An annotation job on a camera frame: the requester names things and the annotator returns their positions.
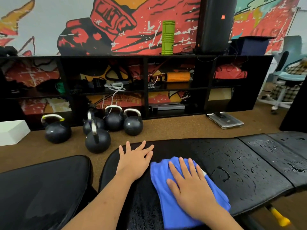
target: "person's left hand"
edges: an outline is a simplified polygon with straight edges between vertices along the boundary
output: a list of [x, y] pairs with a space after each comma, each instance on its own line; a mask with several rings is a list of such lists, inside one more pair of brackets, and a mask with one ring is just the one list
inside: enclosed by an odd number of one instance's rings
[[130, 142], [126, 142], [126, 153], [119, 146], [119, 162], [116, 170], [116, 174], [123, 173], [129, 176], [132, 181], [140, 178], [145, 170], [148, 168], [151, 157], [153, 155], [154, 145], [144, 149], [146, 141], [135, 150], [131, 150]]

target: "light blue chair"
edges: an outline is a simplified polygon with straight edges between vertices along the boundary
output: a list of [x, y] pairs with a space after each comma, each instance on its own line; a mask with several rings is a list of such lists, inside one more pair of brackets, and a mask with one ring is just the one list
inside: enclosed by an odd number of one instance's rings
[[[307, 57], [307, 54], [301, 53], [302, 48], [302, 39], [301, 36], [295, 35], [295, 36], [286, 36], [284, 38], [284, 48], [281, 53], [275, 53], [274, 58], [278, 62], [278, 66], [273, 73], [275, 75], [274, 81], [277, 85], [286, 85], [287, 81], [293, 81], [297, 82], [298, 84], [303, 82], [306, 78], [306, 75], [293, 75], [286, 72], [286, 69], [299, 61], [302, 60], [302, 58]], [[272, 111], [276, 111], [278, 107], [284, 107], [284, 108], [290, 108], [291, 102], [282, 102], [282, 100], [285, 97], [285, 94], [287, 92], [286, 86], [282, 88], [278, 99], [272, 99], [269, 94], [267, 94], [266, 99], [258, 99], [260, 102], [264, 102], [267, 104], [271, 104]]]

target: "forearm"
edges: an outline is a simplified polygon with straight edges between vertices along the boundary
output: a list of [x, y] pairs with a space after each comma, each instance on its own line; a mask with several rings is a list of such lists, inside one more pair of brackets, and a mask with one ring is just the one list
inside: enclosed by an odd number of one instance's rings
[[63, 230], [113, 230], [127, 197], [132, 180], [117, 174], [98, 196], [76, 215]]
[[210, 216], [202, 220], [212, 230], [243, 230], [234, 218], [221, 206], [210, 210]]

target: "black padded bench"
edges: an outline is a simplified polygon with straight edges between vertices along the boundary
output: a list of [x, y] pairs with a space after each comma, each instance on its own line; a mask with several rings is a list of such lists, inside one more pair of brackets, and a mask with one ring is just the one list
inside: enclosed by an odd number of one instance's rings
[[72, 156], [0, 174], [0, 229], [60, 230], [97, 192], [91, 161]]
[[[140, 143], [132, 144], [132, 149]], [[173, 156], [191, 157], [227, 194], [237, 216], [277, 197], [307, 188], [307, 134], [281, 132], [231, 139], [173, 139], [147, 142], [155, 145], [152, 161]], [[103, 168], [99, 192], [116, 173], [115, 150]], [[150, 170], [133, 183], [118, 222], [118, 229], [163, 228], [158, 194]]]

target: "white box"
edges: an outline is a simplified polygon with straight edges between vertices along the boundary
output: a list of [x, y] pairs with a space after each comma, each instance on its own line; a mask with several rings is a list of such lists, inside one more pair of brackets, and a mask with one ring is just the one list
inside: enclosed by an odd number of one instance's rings
[[29, 132], [25, 120], [0, 122], [0, 146], [17, 144]]

